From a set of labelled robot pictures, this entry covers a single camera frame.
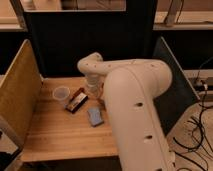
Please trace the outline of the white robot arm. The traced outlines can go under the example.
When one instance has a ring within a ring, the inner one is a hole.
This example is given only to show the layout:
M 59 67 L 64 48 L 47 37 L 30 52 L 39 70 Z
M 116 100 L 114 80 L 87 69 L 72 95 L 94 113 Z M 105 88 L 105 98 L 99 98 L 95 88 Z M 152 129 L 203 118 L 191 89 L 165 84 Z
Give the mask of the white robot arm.
M 156 59 L 105 61 L 95 52 L 77 67 L 88 91 L 104 97 L 123 171 L 175 171 L 154 99 L 172 83 L 169 66 Z

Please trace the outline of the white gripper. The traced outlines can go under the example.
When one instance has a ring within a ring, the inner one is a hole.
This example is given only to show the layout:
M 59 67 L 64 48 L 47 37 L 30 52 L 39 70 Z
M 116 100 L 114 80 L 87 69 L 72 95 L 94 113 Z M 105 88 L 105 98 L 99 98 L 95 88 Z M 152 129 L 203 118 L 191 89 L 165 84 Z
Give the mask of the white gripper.
M 101 81 L 99 78 L 88 78 L 86 92 L 92 99 L 98 99 L 102 95 Z

